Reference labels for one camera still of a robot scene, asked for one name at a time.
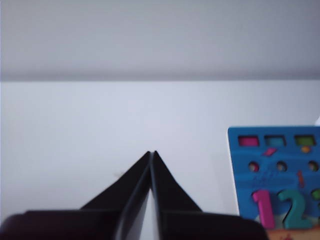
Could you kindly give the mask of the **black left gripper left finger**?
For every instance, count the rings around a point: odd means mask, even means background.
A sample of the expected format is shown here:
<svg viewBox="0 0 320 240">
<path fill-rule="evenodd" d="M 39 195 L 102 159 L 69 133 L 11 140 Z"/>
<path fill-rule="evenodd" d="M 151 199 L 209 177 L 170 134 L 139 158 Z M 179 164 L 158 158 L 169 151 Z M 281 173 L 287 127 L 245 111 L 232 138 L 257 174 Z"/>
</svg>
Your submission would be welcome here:
<svg viewBox="0 0 320 240">
<path fill-rule="evenodd" d="M 140 238 L 151 184 L 151 156 L 147 151 L 116 182 L 81 207 L 105 214 L 105 240 Z"/>
</svg>

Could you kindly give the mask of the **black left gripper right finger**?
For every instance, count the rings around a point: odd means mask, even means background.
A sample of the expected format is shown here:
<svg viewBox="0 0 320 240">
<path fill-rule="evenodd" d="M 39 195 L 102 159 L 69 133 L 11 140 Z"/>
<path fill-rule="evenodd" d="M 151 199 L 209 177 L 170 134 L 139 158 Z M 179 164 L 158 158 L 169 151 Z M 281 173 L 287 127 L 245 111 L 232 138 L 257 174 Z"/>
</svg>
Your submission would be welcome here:
<svg viewBox="0 0 320 240">
<path fill-rule="evenodd" d="M 157 151 L 150 158 L 150 174 L 159 238 L 193 240 L 188 230 L 189 216 L 201 213 L 201 208 L 177 183 Z"/>
</svg>

